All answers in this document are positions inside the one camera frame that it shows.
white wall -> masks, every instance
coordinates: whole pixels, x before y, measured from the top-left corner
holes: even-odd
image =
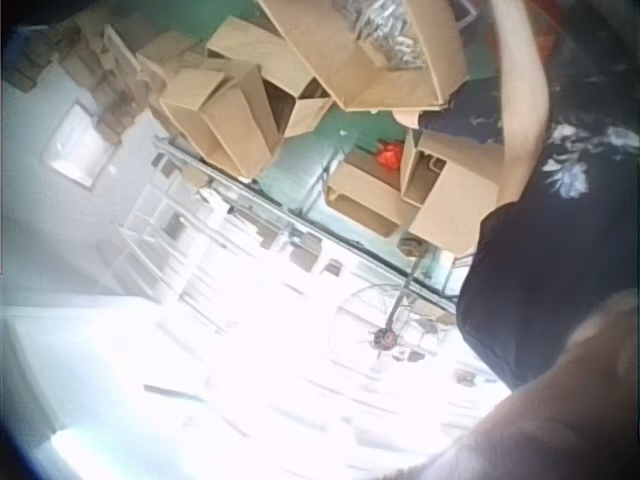
[[[162,130],[148,112],[125,133],[92,192],[44,165],[41,152],[75,101],[96,111],[55,63],[28,94],[2,83],[5,303],[14,289],[91,292],[105,271],[97,242],[124,221],[152,174],[150,137]]]

person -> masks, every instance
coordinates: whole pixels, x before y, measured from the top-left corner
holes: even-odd
[[[547,81],[524,1],[491,6],[500,84],[471,81],[447,111],[395,116],[504,143],[498,205],[480,226],[457,320],[514,393],[394,478],[638,478],[637,68],[577,2]]]

green floor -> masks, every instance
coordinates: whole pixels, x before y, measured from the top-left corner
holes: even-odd
[[[128,7],[144,12],[157,26],[175,29],[207,39],[229,15],[251,19],[260,13],[253,0],[121,0]],[[467,48],[472,77],[492,75],[486,52]],[[332,157],[354,145],[375,150],[379,140],[402,140],[405,129],[389,112],[346,113],[334,106],[313,133],[288,140],[274,164],[258,179],[262,188],[290,209],[300,208],[308,188]],[[309,217],[357,241],[388,263],[405,270],[407,259],[395,248],[397,237],[383,239],[363,231],[358,225],[327,209],[323,202]],[[426,270],[433,271],[433,265]]]

black fabric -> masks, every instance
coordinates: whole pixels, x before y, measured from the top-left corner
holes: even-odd
[[[512,389],[546,372],[599,304],[638,287],[636,72],[587,5],[564,30],[539,164],[520,201],[483,222],[458,301],[463,337]],[[501,142],[499,101],[497,78],[469,82],[421,127]]]

metal rod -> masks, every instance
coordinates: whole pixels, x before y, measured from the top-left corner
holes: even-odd
[[[428,249],[423,247],[422,250],[420,251],[420,254],[414,260],[413,266],[411,267],[411,271],[409,272],[409,275],[407,275],[407,278],[405,279],[404,283],[402,284],[402,288],[400,289],[400,293],[396,297],[396,301],[393,303],[393,306],[391,307],[391,310],[389,311],[389,316],[387,317],[387,323],[385,325],[387,330],[392,330],[391,327],[393,326],[393,319],[396,316],[396,312],[398,311],[398,308],[400,308],[400,305],[402,304],[402,301],[404,300],[405,294],[406,294],[407,290],[409,290],[409,287],[411,286],[411,282],[413,282],[413,278],[415,277],[416,272],[418,271],[418,267],[422,263],[422,260],[424,260],[424,257],[426,256],[427,251],[428,251]]]
[[[291,221],[294,225],[302,226],[302,227],[304,227],[304,228],[306,228],[308,230],[311,230],[316,235],[319,235],[320,237],[339,245],[340,247],[344,248],[346,251],[348,251],[352,255],[355,255],[356,257],[360,258],[361,260],[364,260],[369,265],[374,266],[375,268],[377,268],[381,272],[386,273],[390,277],[395,278],[395,279],[397,279],[397,280],[399,280],[401,282],[404,281],[406,278],[409,278],[409,277],[405,277],[403,275],[400,275],[397,271],[393,270],[392,268],[389,268],[388,266],[384,265],[383,263],[380,263],[379,261],[375,260],[371,256],[361,252],[360,250],[358,250],[357,248],[354,248],[353,246],[349,245],[348,243],[344,242],[343,240],[341,240],[341,239],[339,239],[339,238],[337,238],[337,237],[335,237],[333,235],[329,235],[326,232],[323,232],[322,230],[318,229],[312,223],[309,223],[306,219],[300,218],[299,216],[293,214],[292,212],[288,211],[285,208],[280,208],[280,207],[278,207],[276,205],[273,205],[271,202],[269,202],[268,200],[262,198],[260,195],[258,195],[256,192],[251,190],[249,187],[247,187],[242,182],[238,181],[235,178],[229,177],[224,173],[221,173],[221,172],[213,169],[209,165],[203,164],[199,159],[194,158],[189,153],[186,153],[186,152],[180,150],[179,148],[175,147],[174,145],[171,145],[166,139],[163,139],[163,138],[160,138],[160,137],[156,136],[156,137],[153,138],[153,143],[154,143],[154,145],[156,145],[156,147],[164,150],[169,155],[172,155],[175,158],[179,158],[179,159],[184,160],[186,163],[198,168],[199,170],[201,170],[205,174],[207,174],[210,177],[216,179],[218,182],[223,183],[223,184],[227,185],[230,188],[235,188],[235,189],[241,190],[244,195],[249,197],[251,200],[253,200],[257,204],[263,206],[264,208],[266,208],[267,210],[269,210],[269,211],[271,211],[273,213],[282,215],[287,220]],[[447,299],[443,298],[441,292],[438,292],[433,287],[429,287],[428,285],[426,285],[423,282],[421,282],[419,279],[416,279],[414,287],[410,288],[410,290],[413,293],[415,293],[416,295],[418,295],[420,298],[425,300],[426,302],[428,302],[428,303],[430,303],[432,305],[436,305],[437,307],[443,309],[444,311],[455,315],[455,313],[456,313],[455,304],[453,304],[452,302],[450,302]]]

